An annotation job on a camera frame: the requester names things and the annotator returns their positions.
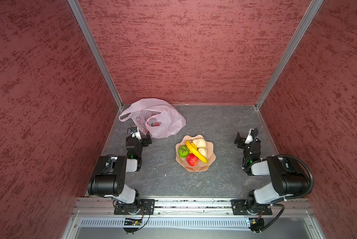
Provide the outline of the pink plastic bag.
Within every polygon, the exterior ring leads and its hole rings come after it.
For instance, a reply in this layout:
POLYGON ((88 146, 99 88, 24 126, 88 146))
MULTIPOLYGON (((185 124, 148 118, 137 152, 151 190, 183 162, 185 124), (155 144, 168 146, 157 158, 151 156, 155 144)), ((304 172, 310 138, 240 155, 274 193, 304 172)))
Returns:
POLYGON ((168 102, 156 98, 141 99, 131 104, 119 116, 121 122, 133 120, 139 131, 152 138, 176 135, 186 125, 186 119, 168 102))

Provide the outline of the pink scalloped bowl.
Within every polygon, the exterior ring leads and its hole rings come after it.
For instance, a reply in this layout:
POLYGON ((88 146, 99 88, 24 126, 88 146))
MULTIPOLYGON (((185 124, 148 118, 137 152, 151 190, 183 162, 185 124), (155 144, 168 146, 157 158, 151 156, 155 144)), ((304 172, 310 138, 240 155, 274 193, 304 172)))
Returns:
POLYGON ((203 172, 216 160, 213 150, 213 143, 202 135, 186 135, 176 145, 176 161, 189 172, 203 172))

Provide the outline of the green fake fruit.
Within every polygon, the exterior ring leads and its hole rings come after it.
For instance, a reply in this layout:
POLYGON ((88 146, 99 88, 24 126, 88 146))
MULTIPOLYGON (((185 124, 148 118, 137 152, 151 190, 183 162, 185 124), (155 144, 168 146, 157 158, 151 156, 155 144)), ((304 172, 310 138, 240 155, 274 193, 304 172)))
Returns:
POLYGON ((178 155, 180 158, 186 158, 190 154, 190 150, 186 145, 182 145, 178 148, 178 155))

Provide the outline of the yellow fake banana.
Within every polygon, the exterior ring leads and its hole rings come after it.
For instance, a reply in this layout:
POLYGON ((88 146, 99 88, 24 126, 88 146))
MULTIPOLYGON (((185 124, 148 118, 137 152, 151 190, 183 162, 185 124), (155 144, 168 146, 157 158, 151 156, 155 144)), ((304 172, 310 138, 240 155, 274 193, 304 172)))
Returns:
POLYGON ((193 153, 195 156, 197 156, 199 158, 199 160, 201 160, 204 163, 208 163, 208 160, 203 157, 196 149, 194 149, 191 145, 190 145, 190 141, 187 140, 185 142, 186 146, 188 147, 188 149, 190 150, 191 153, 193 153))

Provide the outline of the red fake strawberry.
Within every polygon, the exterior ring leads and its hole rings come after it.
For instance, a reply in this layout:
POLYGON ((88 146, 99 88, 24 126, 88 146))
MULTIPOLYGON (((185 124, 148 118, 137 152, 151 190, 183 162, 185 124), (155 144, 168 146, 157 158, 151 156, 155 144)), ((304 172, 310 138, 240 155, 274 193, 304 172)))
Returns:
POLYGON ((199 158, 197 156, 195 156, 193 153, 190 153, 186 157, 186 161, 189 164, 189 166, 194 167, 194 166, 197 166, 197 164, 199 162, 199 158))

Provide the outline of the beige fake fruit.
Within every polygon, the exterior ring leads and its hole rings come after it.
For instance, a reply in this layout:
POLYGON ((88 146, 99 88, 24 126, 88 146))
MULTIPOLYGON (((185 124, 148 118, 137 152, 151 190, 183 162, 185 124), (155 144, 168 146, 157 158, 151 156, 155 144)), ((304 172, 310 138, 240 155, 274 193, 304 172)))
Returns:
POLYGON ((197 149, 197 151, 205 158, 207 158, 208 152, 207 149, 204 147, 200 147, 197 149))

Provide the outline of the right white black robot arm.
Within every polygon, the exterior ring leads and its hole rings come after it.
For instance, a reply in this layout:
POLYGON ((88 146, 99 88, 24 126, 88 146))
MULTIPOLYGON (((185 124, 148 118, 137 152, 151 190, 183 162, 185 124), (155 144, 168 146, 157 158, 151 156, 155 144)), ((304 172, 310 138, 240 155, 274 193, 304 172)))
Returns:
POLYGON ((243 171, 249 176, 270 176, 271 182, 251 190, 246 199, 231 200, 234 215, 269 215, 274 204, 303 198, 314 187, 312 172, 301 159, 286 154, 261 158, 258 132, 252 129, 247 137, 237 133, 234 143, 243 150, 243 171))

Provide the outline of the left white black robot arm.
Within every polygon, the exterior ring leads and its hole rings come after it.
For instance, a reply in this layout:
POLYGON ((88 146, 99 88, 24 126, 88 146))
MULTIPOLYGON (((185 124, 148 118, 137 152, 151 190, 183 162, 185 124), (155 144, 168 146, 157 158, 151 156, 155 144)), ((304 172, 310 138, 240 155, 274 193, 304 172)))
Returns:
POLYGON ((149 133, 132 129, 126 137, 126 156, 108 154, 99 158, 88 183, 88 194, 111 199, 115 215, 152 215, 155 200, 141 199, 139 192, 125 183, 126 173, 140 171, 143 148, 151 143, 149 133))

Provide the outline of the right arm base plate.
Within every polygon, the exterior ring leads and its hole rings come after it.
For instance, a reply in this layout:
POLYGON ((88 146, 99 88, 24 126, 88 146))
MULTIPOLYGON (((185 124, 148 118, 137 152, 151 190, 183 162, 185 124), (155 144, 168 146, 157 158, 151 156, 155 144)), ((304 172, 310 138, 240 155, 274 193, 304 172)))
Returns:
POLYGON ((249 200, 247 202, 246 199, 232 199, 230 202, 233 215, 270 216, 273 214, 270 205, 261 205, 256 203, 254 200, 249 200))

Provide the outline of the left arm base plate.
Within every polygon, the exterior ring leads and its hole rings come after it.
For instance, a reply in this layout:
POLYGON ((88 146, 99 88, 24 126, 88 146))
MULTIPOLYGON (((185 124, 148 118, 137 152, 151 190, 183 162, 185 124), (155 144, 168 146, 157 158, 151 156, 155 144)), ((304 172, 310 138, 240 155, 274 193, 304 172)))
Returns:
POLYGON ((114 215, 123 216, 149 216, 154 214, 155 199, 140 199, 133 204, 117 202, 114 207, 114 215))

